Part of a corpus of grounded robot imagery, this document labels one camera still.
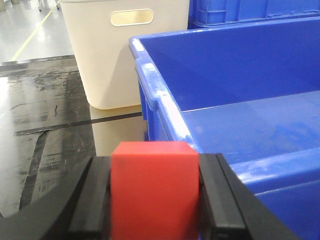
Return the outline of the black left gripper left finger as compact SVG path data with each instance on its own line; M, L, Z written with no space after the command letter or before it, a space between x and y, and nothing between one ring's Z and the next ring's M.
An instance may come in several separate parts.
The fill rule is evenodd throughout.
M2 240L108 240L109 157L86 159L49 193L0 220Z

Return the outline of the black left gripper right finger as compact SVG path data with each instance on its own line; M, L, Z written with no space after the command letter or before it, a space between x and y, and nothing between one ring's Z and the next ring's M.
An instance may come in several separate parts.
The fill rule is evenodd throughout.
M199 154L201 240L297 240L237 177L221 153Z

